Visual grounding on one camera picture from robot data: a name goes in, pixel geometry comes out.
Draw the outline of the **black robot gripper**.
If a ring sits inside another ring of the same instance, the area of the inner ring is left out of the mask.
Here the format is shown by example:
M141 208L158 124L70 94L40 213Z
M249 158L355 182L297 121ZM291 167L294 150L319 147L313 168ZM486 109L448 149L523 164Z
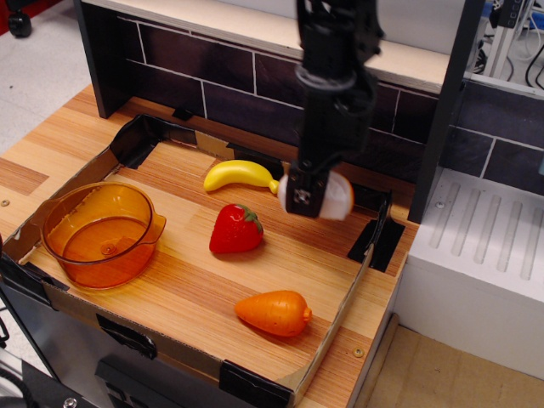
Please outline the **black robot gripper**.
M358 82L341 92L306 90L298 158L286 175L288 213L308 218L320 215L328 170L366 147L376 100L374 82Z

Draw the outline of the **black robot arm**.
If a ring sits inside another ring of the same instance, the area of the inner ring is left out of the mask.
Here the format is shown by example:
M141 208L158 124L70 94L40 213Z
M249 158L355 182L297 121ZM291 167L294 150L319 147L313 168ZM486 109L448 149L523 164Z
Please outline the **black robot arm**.
M299 1L303 120L297 159L282 177L282 208L309 218L343 220L352 211L350 182L334 172L364 149L377 101L377 79L365 63L379 54L383 30L374 1Z

